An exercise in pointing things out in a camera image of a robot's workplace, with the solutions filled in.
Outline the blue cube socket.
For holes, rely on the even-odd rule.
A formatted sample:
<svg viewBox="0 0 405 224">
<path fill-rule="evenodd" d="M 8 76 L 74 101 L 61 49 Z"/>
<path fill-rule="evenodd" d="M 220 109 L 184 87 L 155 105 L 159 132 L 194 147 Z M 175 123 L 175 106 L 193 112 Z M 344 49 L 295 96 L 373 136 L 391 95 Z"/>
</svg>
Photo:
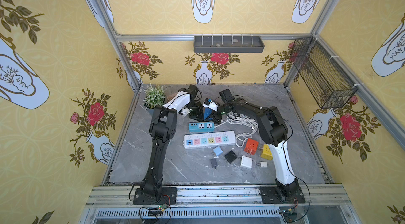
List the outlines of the blue cube socket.
<svg viewBox="0 0 405 224">
<path fill-rule="evenodd" d="M 213 110 L 211 108 L 206 107 L 204 109 L 204 121 L 209 121 L 211 119 Z"/>
</svg>

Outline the light blue plug adapter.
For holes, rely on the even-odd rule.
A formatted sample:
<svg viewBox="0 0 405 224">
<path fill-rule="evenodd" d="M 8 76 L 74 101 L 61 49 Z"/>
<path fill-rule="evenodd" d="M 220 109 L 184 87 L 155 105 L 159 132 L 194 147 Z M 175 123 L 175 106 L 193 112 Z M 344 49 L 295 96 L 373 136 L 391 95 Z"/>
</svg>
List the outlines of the light blue plug adapter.
<svg viewBox="0 0 405 224">
<path fill-rule="evenodd" d="M 223 150 L 220 147 L 216 147 L 213 149 L 213 154 L 215 156 L 220 156 L 223 153 Z"/>
</svg>

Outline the red cube socket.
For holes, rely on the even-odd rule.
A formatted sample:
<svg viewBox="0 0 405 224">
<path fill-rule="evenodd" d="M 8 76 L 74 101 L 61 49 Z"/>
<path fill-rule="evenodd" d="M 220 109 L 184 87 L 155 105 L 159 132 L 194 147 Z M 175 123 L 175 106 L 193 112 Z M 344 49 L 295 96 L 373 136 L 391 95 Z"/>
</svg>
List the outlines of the red cube socket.
<svg viewBox="0 0 405 224">
<path fill-rule="evenodd" d="M 257 152 L 258 149 L 258 141 L 252 139 L 252 138 L 248 138 L 245 144 L 245 148 L 244 151 L 247 154 L 250 155 L 255 155 L 255 153 Z"/>
</svg>

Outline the black plug adapter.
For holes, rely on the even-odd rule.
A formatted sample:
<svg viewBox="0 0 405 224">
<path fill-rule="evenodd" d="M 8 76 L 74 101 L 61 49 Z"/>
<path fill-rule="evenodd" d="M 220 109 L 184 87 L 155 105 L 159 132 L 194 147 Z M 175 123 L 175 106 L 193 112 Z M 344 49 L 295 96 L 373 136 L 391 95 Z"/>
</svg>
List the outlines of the black plug adapter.
<svg viewBox="0 0 405 224">
<path fill-rule="evenodd" d="M 228 153 L 225 154 L 225 159 L 229 164 L 231 164 L 237 158 L 238 158 L 238 156 L 235 154 L 234 151 L 229 151 Z"/>
</svg>

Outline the grey purple plug adapter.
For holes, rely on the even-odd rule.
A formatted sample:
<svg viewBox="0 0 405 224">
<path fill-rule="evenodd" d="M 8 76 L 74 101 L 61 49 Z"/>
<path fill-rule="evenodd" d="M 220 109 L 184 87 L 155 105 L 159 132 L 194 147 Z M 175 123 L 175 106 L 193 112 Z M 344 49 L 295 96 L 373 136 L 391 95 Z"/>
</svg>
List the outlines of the grey purple plug adapter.
<svg viewBox="0 0 405 224">
<path fill-rule="evenodd" d="M 218 167 L 217 160 L 216 159 L 210 159 L 210 163 L 211 163 L 212 168 L 214 168 L 216 170 L 217 167 Z"/>
</svg>

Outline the yellow plug adapter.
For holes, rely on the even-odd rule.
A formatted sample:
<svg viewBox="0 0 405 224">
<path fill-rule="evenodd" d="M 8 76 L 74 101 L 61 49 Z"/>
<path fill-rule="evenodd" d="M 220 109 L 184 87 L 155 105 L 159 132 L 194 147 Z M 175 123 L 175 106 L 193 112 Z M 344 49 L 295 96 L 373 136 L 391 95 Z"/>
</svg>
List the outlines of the yellow plug adapter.
<svg viewBox="0 0 405 224">
<path fill-rule="evenodd" d="M 263 145 L 261 158 L 269 160 L 269 161 L 271 161 L 273 159 L 272 152 L 271 152 L 269 145 L 267 145 L 267 144 Z"/>
</svg>

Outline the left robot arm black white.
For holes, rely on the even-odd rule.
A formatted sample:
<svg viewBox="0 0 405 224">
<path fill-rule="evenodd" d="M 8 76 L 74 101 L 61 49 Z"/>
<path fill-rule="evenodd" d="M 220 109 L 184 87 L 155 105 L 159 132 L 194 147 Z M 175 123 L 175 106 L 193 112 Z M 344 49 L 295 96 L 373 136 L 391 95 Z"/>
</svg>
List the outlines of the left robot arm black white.
<svg viewBox="0 0 405 224">
<path fill-rule="evenodd" d="M 188 116 L 191 119 L 203 121 L 203 109 L 197 99 L 198 93 L 198 87 L 190 85 L 188 88 L 181 88 L 169 102 L 154 107 L 149 128 L 152 137 L 149 167 L 140 188 L 135 192 L 134 203 L 143 200 L 155 204 L 162 199 L 165 192 L 162 188 L 163 163 L 168 145 L 176 133 L 177 114 L 186 108 L 190 111 Z"/>
</svg>

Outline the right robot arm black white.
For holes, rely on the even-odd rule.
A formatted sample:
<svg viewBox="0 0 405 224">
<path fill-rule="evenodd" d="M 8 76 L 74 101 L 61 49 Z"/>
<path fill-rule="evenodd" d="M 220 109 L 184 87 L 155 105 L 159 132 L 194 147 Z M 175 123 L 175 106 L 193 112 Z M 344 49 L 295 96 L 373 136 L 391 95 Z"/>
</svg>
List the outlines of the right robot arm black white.
<svg viewBox="0 0 405 224">
<path fill-rule="evenodd" d="M 215 112 L 216 119 L 221 119 L 222 115 L 232 112 L 256 121 L 259 136 L 272 153 L 279 194 L 286 199 L 301 194 L 298 177 L 292 170 L 288 155 L 289 123 L 281 116 L 278 108 L 258 106 L 242 97 L 236 98 L 229 89 L 221 91 L 219 97 L 224 103 Z"/>
</svg>

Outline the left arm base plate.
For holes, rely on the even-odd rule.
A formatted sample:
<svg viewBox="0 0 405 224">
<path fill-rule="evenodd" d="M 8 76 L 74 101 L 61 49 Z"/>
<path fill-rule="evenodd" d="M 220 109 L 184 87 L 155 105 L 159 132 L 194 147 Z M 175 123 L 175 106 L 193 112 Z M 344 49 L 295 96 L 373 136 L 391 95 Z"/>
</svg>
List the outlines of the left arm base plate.
<svg viewBox="0 0 405 224">
<path fill-rule="evenodd" d="M 175 204 L 177 198 L 176 187 L 163 187 L 160 192 L 147 193 L 141 188 L 137 188 L 133 200 L 133 205 L 163 205 Z"/>
</svg>

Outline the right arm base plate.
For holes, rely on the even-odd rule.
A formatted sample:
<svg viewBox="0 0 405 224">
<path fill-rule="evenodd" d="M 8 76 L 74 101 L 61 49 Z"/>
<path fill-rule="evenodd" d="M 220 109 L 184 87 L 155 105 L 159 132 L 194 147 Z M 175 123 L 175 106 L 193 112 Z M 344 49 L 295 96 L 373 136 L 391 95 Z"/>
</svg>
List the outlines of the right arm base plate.
<svg viewBox="0 0 405 224">
<path fill-rule="evenodd" d="M 306 199 L 301 188 L 290 195 L 284 195 L 278 187 L 260 187 L 259 195 L 263 204 L 304 204 Z"/>
</svg>

